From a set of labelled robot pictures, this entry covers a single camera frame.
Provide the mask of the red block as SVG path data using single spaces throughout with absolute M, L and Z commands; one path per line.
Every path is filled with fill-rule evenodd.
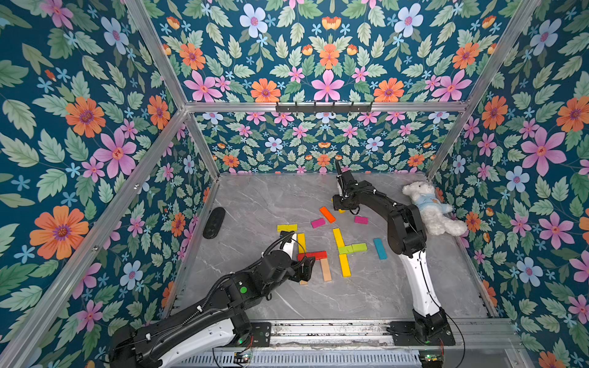
M 309 256 L 315 258 L 316 260 L 322 260 L 322 259 L 328 258 L 328 254 L 326 253 L 326 251 L 316 251 L 316 252 L 310 253 Z
M 314 254 L 313 253 L 302 253 L 302 254 L 298 254 L 298 260 L 299 262 L 302 261 L 303 259 L 307 259 L 307 258 L 313 258 Z

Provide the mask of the long yellow block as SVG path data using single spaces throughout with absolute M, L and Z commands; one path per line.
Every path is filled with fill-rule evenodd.
M 307 252 L 305 234 L 297 234 L 298 253 L 304 254 Z
M 343 278 L 351 277 L 351 268 L 348 261 L 347 255 L 339 255 L 339 261 L 341 265 L 341 274 Z

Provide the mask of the lime green square block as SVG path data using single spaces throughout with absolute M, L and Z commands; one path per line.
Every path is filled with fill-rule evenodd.
M 349 255 L 355 253 L 354 247 L 352 245 L 339 247 L 337 250 L 340 255 Z

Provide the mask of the small lime green block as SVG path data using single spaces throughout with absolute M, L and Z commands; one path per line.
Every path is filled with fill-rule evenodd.
M 352 245 L 352 250 L 354 253 L 365 252 L 368 250 L 368 246 L 366 243 L 359 243 Z

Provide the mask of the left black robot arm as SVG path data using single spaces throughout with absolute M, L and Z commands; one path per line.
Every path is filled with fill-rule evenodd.
M 311 279 L 314 256 L 298 255 L 294 232 L 283 232 L 245 268 L 220 277 L 205 297 L 184 310 L 143 328 L 127 326 L 112 337 L 111 367 L 172 367 L 219 347 L 252 342 L 247 311 L 290 282 Z

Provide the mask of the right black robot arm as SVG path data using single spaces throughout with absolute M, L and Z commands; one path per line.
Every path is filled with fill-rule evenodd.
M 377 190 L 368 181 L 357 181 L 351 171 L 337 170 L 338 194 L 333 196 L 335 210 L 355 212 L 363 205 L 387 221 L 387 242 L 400 257 L 413 297 L 414 329 L 411 334 L 421 343 L 429 343 L 450 334 L 446 311 L 433 288 L 426 260 L 426 228 L 414 204 L 404 205 Z

